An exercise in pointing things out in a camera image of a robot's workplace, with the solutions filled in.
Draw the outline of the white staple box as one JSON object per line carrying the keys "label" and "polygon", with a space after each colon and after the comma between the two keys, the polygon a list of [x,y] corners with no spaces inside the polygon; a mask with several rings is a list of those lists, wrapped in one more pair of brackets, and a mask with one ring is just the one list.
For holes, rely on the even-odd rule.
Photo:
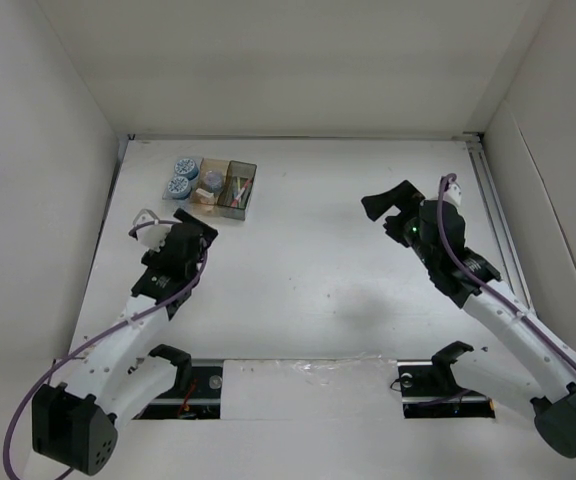
{"label": "white staple box", "polygon": [[205,190],[205,189],[203,189],[203,188],[197,188],[197,189],[195,190],[195,193],[196,193],[198,196],[200,196],[200,197],[202,197],[202,198],[206,198],[206,199],[209,199],[209,198],[213,198],[213,197],[214,197],[214,193],[213,193],[213,192],[207,191],[207,190]]}

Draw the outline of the pink highlighter pen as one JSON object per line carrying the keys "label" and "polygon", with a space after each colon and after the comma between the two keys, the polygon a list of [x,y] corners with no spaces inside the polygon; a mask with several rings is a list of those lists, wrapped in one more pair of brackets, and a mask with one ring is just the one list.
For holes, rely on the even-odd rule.
{"label": "pink highlighter pen", "polygon": [[249,181],[239,191],[238,196],[236,197],[236,200],[237,200],[236,206],[238,208],[244,208],[245,207],[246,202],[248,201],[248,197],[250,195],[250,192],[252,190],[252,186],[253,186],[253,182]]}

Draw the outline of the clear jar of paper clips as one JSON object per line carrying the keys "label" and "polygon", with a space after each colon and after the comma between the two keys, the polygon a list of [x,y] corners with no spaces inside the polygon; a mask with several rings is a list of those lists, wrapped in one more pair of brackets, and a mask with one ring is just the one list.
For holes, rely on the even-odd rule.
{"label": "clear jar of paper clips", "polygon": [[225,177],[221,171],[209,170],[203,177],[205,189],[211,192],[219,192],[224,187]]}

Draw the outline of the blue white tape jar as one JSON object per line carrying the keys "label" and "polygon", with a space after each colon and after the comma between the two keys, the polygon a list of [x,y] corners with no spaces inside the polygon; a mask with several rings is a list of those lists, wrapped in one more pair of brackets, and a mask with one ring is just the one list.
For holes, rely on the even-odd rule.
{"label": "blue white tape jar", "polygon": [[201,160],[195,157],[179,157],[175,161],[173,174],[175,177],[183,177],[192,182],[199,176],[200,162]]}
{"label": "blue white tape jar", "polygon": [[192,192],[191,182],[184,176],[173,176],[167,183],[166,194],[169,198],[183,200]]}

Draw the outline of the grey highlighter pen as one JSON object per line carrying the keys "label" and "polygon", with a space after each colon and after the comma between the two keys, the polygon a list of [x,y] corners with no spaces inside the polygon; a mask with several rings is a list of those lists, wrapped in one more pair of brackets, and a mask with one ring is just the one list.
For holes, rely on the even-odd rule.
{"label": "grey highlighter pen", "polygon": [[241,198],[241,206],[243,208],[247,207],[253,187],[254,187],[254,181],[251,181],[245,189],[244,195]]}

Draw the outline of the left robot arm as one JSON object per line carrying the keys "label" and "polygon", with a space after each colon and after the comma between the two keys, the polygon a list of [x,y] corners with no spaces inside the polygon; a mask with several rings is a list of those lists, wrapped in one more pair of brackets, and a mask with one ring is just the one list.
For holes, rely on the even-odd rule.
{"label": "left robot arm", "polygon": [[154,340],[198,285],[218,232],[179,208],[170,220],[142,211],[129,235],[146,248],[145,271],[117,321],[78,347],[80,364],[56,386],[42,382],[31,401],[33,451],[88,476],[152,400],[190,387],[190,354]]}

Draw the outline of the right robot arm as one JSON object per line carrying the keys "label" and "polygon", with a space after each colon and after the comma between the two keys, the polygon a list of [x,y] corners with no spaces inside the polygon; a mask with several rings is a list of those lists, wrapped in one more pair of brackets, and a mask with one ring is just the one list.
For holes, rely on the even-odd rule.
{"label": "right robot arm", "polygon": [[441,393],[483,394],[532,421],[559,455],[576,458],[576,351],[521,302],[499,271],[466,245],[462,192],[453,174],[426,198],[412,183],[365,196],[371,221],[412,250],[433,286],[477,320],[521,364],[520,372],[496,365],[484,348],[455,341],[431,358],[430,381]]}

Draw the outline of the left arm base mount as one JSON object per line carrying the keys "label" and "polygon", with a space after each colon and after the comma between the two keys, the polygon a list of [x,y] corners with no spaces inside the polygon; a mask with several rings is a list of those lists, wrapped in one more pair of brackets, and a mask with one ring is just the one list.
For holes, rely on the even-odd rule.
{"label": "left arm base mount", "polygon": [[193,361],[187,385],[159,395],[134,420],[219,420],[223,367],[223,361]]}

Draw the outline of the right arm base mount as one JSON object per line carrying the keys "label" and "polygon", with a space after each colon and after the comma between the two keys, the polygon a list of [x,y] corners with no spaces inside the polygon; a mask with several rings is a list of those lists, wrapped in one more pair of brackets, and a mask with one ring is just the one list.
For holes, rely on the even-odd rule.
{"label": "right arm base mount", "polygon": [[494,419],[491,400],[447,380],[430,360],[397,362],[390,388],[401,395],[406,419]]}

